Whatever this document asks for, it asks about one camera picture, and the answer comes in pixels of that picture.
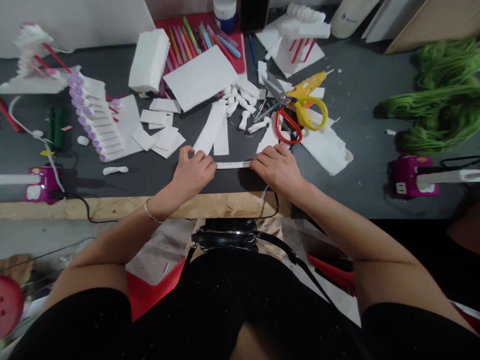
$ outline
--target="red scissors handle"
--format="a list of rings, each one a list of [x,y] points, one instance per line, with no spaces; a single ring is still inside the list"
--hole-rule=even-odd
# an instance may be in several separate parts
[[[280,129],[280,115],[282,115],[283,118],[286,120],[286,122],[291,125],[293,130],[296,131],[296,133],[298,135],[297,140],[294,140],[294,141],[287,140],[286,138],[284,138],[282,136],[282,132],[281,132],[281,129]],[[299,142],[301,142],[302,139],[304,138],[304,135],[302,134],[302,129],[300,129],[300,126],[295,121],[292,120],[292,118],[287,114],[287,112],[285,111],[285,109],[283,107],[279,111],[276,112],[276,115],[275,115],[275,130],[276,130],[276,134],[278,135],[280,140],[282,142],[284,142],[285,144],[295,145],[295,144],[298,144]]]

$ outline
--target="black shirt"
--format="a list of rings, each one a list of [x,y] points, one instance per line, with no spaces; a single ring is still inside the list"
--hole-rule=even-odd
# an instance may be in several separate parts
[[[10,359],[228,359],[248,322],[284,359],[359,359],[337,311],[288,267],[263,254],[216,250],[193,261],[176,288],[136,322],[123,293],[95,288],[44,312]],[[471,359],[480,340],[459,324],[396,303],[362,316],[378,359]]]

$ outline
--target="white bottle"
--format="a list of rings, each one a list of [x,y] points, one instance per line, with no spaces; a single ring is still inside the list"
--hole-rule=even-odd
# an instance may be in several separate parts
[[[380,0],[343,0],[333,15],[331,34],[339,39],[351,36]]]

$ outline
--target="green yarn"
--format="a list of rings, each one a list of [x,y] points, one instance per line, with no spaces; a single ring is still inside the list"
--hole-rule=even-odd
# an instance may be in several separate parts
[[[380,103],[389,118],[415,119],[399,139],[412,155],[432,155],[448,150],[480,130],[480,70],[477,40],[441,40],[415,53],[424,91],[392,96]]]

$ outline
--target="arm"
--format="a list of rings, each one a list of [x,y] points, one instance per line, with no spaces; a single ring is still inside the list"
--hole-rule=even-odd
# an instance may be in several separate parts
[[[374,304],[399,303],[436,313],[473,331],[410,252],[369,220],[303,179],[285,145],[268,146],[250,168],[312,217],[351,257],[361,314]]]
[[[191,146],[180,149],[172,181],[148,201],[148,211],[159,222],[165,221],[214,178],[217,164],[213,159],[203,151],[189,159],[189,153],[193,152]],[[142,206],[102,232],[61,273],[43,310],[72,294],[92,288],[112,288],[128,295],[125,265],[159,226]]]

